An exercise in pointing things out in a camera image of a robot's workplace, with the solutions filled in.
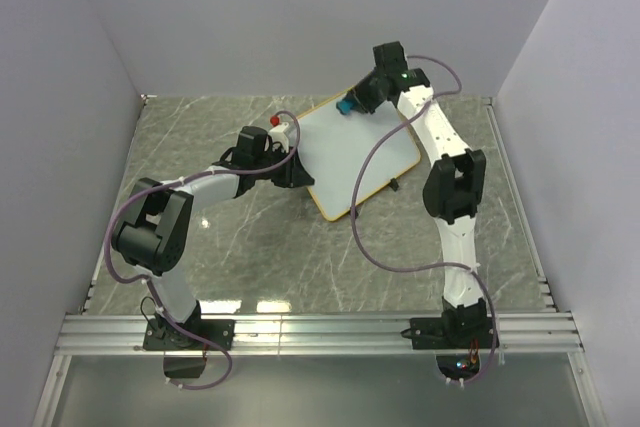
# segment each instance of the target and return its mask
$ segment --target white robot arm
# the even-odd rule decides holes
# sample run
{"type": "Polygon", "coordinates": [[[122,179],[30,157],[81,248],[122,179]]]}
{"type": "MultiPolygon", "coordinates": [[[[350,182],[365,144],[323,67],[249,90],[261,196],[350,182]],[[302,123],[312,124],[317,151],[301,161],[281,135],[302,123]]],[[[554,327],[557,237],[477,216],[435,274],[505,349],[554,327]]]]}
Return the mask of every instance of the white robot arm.
{"type": "MultiPolygon", "coordinates": [[[[398,111],[406,118],[415,116],[424,107],[426,101],[433,97],[433,88],[424,85],[411,87],[402,92],[398,98],[398,111]]],[[[413,122],[422,145],[424,145],[431,167],[443,157],[460,158],[471,149],[449,123],[437,100],[432,101],[427,113],[413,122]]],[[[475,215],[462,215],[450,224],[441,217],[435,217],[442,258],[446,261],[458,262],[477,269],[475,247],[475,215]]],[[[478,282],[471,274],[455,267],[445,267],[444,300],[451,306],[469,307],[483,298],[478,282]]]]}
{"type": "MultiPolygon", "coordinates": [[[[426,113],[411,124],[431,162],[423,202],[438,226],[443,261],[464,264],[476,273],[474,228],[484,186],[484,153],[472,150],[460,138],[434,99],[424,72],[408,67],[399,42],[374,47],[373,53],[375,68],[336,107],[343,115],[352,110],[367,115],[375,114],[383,102],[390,101],[405,117],[415,118],[430,102],[426,113]]],[[[441,334],[430,335],[440,337],[441,342],[432,347],[475,345],[478,339],[486,339],[490,325],[477,280],[466,270],[445,267],[443,314],[437,327],[441,334]]],[[[424,337],[424,329],[416,331],[424,337]]]]}
{"type": "MultiPolygon", "coordinates": [[[[175,322],[189,326],[200,318],[199,303],[193,296],[180,267],[189,219],[194,212],[218,202],[243,195],[256,180],[271,180],[276,186],[294,188],[313,185],[295,155],[280,168],[260,175],[243,175],[238,171],[265,169],[287,156],[295,141],[295,129],[287,122],[272,118],[269,132],[258,127],[244,127],[237,145],[229,149],[211,171],[229,170],[229,174],[207,175],[181,187],[151,194],[134,202],[118,222],[111,239],[114,250],[133,265],[138,274],[148,277],[163,308],[175,322]]],[[[140,179],[131,192],[174,183],[140,179]]]]}

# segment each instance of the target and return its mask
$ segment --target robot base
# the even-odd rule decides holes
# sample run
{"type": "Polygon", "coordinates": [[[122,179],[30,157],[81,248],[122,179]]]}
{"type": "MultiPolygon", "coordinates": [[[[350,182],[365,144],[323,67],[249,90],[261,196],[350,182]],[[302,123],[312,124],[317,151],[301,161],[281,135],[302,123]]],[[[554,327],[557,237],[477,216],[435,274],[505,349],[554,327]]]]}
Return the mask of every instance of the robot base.
{"type": "Polygon", "coordinates": [[[479,349],[490,349],[493,341],[491,321],[487,319],[487,328],[479,329],[473,334],[473,338],[452,342],[444,334],[443,322],[439,318],[413,318],[409,320],[409,329],[402,332],[402,337],[411,340],[413,350],[454,350],[468,349],[471,340],[478,341],[479,349]]]}
{"type": "Polygon", "coordinates": [[[447,379],[469,380],[480,372],[480,357],[475,361],[470,355],[436,355],[438,370],[447,379]]]}
{"type": "MultiPolygon", "coordinates": [[[[199,320],[197,326],[197,329],[189,330],[194,331],[200,337],[211,340],[225,350],[231,349],[235,320],[199,320]]],[[[202,375],[206,366],[206,350],[203,344],[185,338],[157,318],[150,319],[147,323],[142,348],[155,352],[180,350],[203,352],[203,355],[198,357],[165,357],[163,361],[164,375],[169,379],[197,379],[202,375]]]]}

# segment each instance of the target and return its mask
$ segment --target gray wall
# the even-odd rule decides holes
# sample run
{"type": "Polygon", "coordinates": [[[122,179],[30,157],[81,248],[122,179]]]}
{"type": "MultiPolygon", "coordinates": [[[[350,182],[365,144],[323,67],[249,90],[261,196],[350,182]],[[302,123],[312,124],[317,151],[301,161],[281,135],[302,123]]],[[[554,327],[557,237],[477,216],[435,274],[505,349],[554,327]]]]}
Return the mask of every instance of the gray wall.
{"type": "Polygon", "coordinates": [[[87,0],[0,0],[3,425],[30,424],[87,291],[138,107],[87,0]]]}
{"type": "Polygon", "coordinates": [[[401,40],[494,95],[547,0],[92,2],[144,93],[330,94],[367,72],[373,45],[401,40]]]}
{"type": "Polygon", "coordinates": [[[638,425],[638,0],[550,0],[498,96],[518,185],[612,426],[638,425]]]}

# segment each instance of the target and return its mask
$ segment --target marble floor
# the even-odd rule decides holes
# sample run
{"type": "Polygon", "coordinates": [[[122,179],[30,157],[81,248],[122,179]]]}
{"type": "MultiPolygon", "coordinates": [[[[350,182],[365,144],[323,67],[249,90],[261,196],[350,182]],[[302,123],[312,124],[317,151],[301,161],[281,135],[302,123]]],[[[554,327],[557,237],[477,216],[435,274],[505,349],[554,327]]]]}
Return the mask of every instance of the marble floor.
{"type": "MultiPolygon", "coordinates": [[[[126,170],[121,202],[140,177],[163,180],[208,167],[244,125],[269,127],[280,109],[302,113],[323,97],[153,98],[142,111],[126,170]]],[[[516,202],[480,97],[445,99],[451,123],[487,156],[476,247],[479,273],[499,311],[544,308],[516,202]]],[[[441,258],[438,232],[422,204],[429,172],[421,163],[361,208],[363,242],[398,267],[441,258]]],[[[306,189],[258,182],[244,196],[193,215],[182,258],[204,312],[329,313],[435,311],[441,307],[442,271],[390,274],[369,264],[353,242],[348,219],[328,222],[306,189]]],[[[114,255],[123,274],[132,270],[114,255]]],[[[140,284],[119,285],[101,266],[89,314],[137,314],[147,294],[140,284]]]]}

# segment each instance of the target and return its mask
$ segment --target metal rail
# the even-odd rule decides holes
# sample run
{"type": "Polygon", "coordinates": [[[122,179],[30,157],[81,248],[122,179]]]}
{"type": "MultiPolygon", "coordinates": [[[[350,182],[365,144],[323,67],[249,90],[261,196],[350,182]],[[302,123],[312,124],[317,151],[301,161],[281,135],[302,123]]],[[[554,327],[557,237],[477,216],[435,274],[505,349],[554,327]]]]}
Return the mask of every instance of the metal rail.
{"type": "MultiPolygon", "coordinates": [[[[236,321],[233,355],[398,355],[433,354],[414,351],[400,332],[419,314],[336,315],[204,315],[236,321]]],[[[505,353],[582,352],[573,316],[541,312],[502,314],[500,338],[505,353]]],[[[179,355],[201,351],[147,352],[142,349],[147,323],[141,316],[69,315],[55,355],[179,355]]],[[[461,353],[463,351],[438,351],[461,353]]]]}

